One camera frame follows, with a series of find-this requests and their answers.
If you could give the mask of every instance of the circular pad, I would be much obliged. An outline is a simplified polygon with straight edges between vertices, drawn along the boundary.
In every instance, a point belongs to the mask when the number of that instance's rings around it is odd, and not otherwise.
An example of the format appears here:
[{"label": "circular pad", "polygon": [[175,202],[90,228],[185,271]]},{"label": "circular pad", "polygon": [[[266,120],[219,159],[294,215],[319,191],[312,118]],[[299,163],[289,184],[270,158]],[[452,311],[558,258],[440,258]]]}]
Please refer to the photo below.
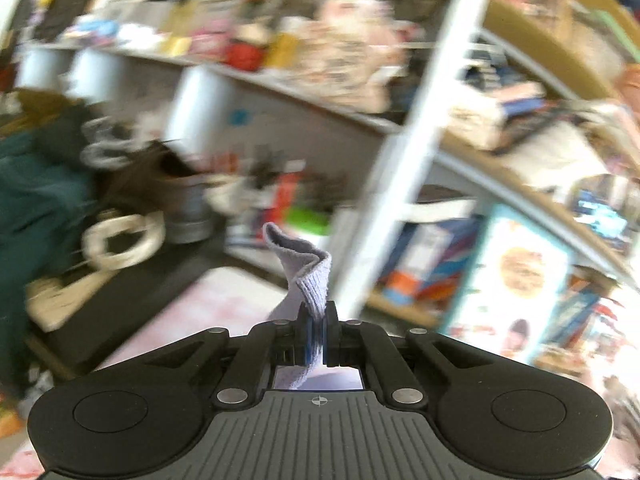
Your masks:
[{"label": "circular pad", "polygon": [[205,417],[196,391],[166,368],[144,372],[106,368],[44,394],[28,426],[45,468],[73,478],[132,478],[197,442]]},{"label": "circular pad", "polygon": [[495,398],[495,418],[509,428],[536,433],[552,430],[566,416],[566,409],[553,395],[537,390],[515,390]]},{"label": "circular pad", "polygon": [[576,381],[500,361],[459,372],[435,423],[463,460],[507,478],[564,478],[593,465],[610,411]]},{"label": "circular pad", "polygon": [[85,397],[74,410],[80,426],[96,433],[128,430],[146,417],[145,399],[131,392],[100,392]]}]

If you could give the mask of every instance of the white shelf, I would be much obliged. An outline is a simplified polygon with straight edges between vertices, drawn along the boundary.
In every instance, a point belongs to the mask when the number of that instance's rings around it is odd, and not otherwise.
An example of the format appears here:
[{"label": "white shelf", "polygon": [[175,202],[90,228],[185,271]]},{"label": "white shelf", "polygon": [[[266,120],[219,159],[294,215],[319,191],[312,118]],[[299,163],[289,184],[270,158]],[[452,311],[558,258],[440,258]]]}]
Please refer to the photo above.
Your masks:
[{"label": "white shelf", "polygon": [[[567,84],[572,84],[569,80],[560,80],[550,72],[551,64],[543,66],[542,61],[538,63],[524,54],[526,45],[508,36],[508,30],[492,28],[504,33],[513,43],[482,28],[487,5],[492,6],[490,0],[451,0],[438,34],[439,48],[434,50],[405,126],[330,104],[265,73],[241,72],[194,57],[168,57],[116,48],[81,49],[68,45],[35,44],[32,52],[26,55],[20,77],[28,76],[26,79],[35,88],[50,88],[57,81],[57,76],[66,72],[70,65],[71,72],[79,81],[76,87],[78,96],[90,102],[122,100],[126,95],[122,85],[132,77],[130,69],[136,66],[130,60],[165,64],[170,67],[167,71],[175,76],[175,80],[180,79],[164,140],[177,141],[186,153],[210,155],[216,150],[229,149],[231,142],[245,142],[251,146],[258,140],[265,144],[274,142],[278,149],[285,146],[297,156],[305,153],[300,158],[312,156],[319,150],[326,152],[331,164],[318,160],[322,162],[318,164],[319,168],[323,171],[327,168],[330,171],[337,168],[349,171],[357,188],[357,192],[350,190],[348,193],[356,212],[349,229],[345,230],[348,236],[340,242],[340,251],[336,251],[342,257],[337,259],[332,276],[330,297],[336,301],[341,319],[357,317],[400,231],[398,211],[417,196],[428,178],[439,178],[441,184],[473,192],[479,201],[487,204],[499,201],[511,205],[571,245],[582,261],[636,288],[626,262],[594,233],[573,221],[567,211],[563,212],[546,197],[512,181],[505,170],[497,167],[489,157],[448,142],[447,137],[441,143],[453,99],[452,82],[465,65],[470,42],[478,35],[503,47],[508,56],[562,97],[575,99],[584,86],[574,88],[576,85],[572,85],[569,88]],[[511,13],[510,8],[503,9],[501,4],[494,2],[493,7],[503,14]],[[502,24],[498,20],[500,12],[495,9],[494,22]],[[580,74],[581,70],[575,69],[574,73]],[[587,74],[585,80],[593,83],[592,93],[597,96],[607,94],[607,86],[597,78]],[[267,107],[269,112],[272,110],[268,107],[273,105],[277,108],[273,112],[275,115],[291,112],[295,105],[300,105],[303,112],[306,113],[305,107],[316,110],[314,116],[320,115],[332,121],[318,121],[318,129],[324,128],[326,133],[317,139],[312,139],[315,132],[311,128],[311,115],[308,121],[303,117],[306,123],[296,130],[298,136],[295,139],[282,136],[274,140],[273,136],[268,136],[266,128],[250,140],[251,135],[246,131],[238,135],[241,139],[222,138],[228,125],[229,111],[236,105],[245,106],[242,99],[246,95],[251,95],[252,104],[262,99],[263,108]],[[282,125],[277,122],[275,130],[281,129]],[[267,272],[284,276],[279,260],[267,250],[233,246],[227,247],[226,252]]]}]

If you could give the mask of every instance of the shelf post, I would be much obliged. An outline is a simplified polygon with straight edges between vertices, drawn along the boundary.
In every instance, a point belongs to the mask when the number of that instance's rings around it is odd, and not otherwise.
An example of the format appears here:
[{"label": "shelf post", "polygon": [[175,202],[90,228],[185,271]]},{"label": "shelf post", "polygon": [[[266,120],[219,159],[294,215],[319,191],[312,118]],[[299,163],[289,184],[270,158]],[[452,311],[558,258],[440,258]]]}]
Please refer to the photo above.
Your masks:
[{"label": "shelf post", "polygon": [[340,319],[356,317],[398,238],[402,206],[418,194],[438,150],[454,101],[453,83],[484,20],[488,0],[451,0],[400,139],[380,151],[385,160],[369,175],[363,214],[337,276],[331,299]]}]

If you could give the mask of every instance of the floor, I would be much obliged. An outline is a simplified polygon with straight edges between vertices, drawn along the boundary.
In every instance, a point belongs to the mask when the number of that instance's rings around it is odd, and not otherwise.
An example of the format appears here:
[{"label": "floor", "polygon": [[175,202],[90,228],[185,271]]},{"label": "floor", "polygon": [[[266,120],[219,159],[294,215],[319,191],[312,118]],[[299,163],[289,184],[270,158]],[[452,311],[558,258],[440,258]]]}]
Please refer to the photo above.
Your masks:
[{"label": "floor", "polygon": [[27,430],[22,430],[12,436],[0,438],[0,466],[11,458],[25,440],[27,440]]},{"label": "floor", "polygon": [[[236,267],[241,267],[241,268],[244,267],[243,270],[245,271],[248,270],[248,271],[252,271],[252,273],[254,274],[258,274],[258,275],[261,274],[260,277],[262,279],[266,279],[268,282],[271,282],[271,287],[264,286],[266,285],[264,282],[262,282],[263,285],[261,287],[258,287],[260,290],[249,290],[252,288],[248,286],[250,285],[250,283],[247,283],[247,282],[242,283],[242,285],[240,285],[239,283],[233,283],[233,284],[227,283],[227,285],[231,286],[235,290],[242,291],[241,293],[242,296],[252,297],[254,301],[257,301],[257,303],[265,303],[264,307],[266,308],[267,311],[270,310],[270,305],[275,306],[280,301],[281,299],[280,294],[283,294],[284,291],[281,288],[278,290],[278,286],[283,288],[286,287],[286,280],[284,280],[280,275],[274,275],[273,273],[264,272],[264,271],[260,272],[261,269],[258,270],[256,267],[252,266],[251,264],[247,265],[245,262],[241,262],[240,260],[236,260],[235,258],[232,258],[232,260]],[[234,282],[234,278],[235,278],[234,275],[229,275],[226,277],[225,281]],[[279,294],[274,294],[274,292],[270,290],[271,288],[273,288],[274,291],[282,290],[282,292],[280,292]],[[402,322],[398,322],[398,320],[395,320],[384,314],[380,314],[377,311],[373,311],[369,309],[365,309],[361,317],[364,320],[375,322],[382,325],[392,335],[401,335],[404,332],[404,330],[408,328],[408,326],[404,326],[404,324]],[[16,435],[0,439],[0,467],[4,465],[11,458],[14,452],[26,440],[27,440],[26,430],[23,430],[20,433],[17,433]]]}]

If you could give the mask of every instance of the blue sticker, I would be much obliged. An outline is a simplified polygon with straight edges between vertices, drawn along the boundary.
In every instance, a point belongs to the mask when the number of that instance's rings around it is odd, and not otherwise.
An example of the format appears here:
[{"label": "blue sticker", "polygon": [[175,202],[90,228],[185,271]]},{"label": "blue sticker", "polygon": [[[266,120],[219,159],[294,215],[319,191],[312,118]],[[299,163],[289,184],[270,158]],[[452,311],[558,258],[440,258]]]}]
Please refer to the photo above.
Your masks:
[{"label": "blue sticker", "polygon": [[251,112],[245,108],[238,108],[231,112],[229,123],[232,126],[247,126],[251,122]]}]

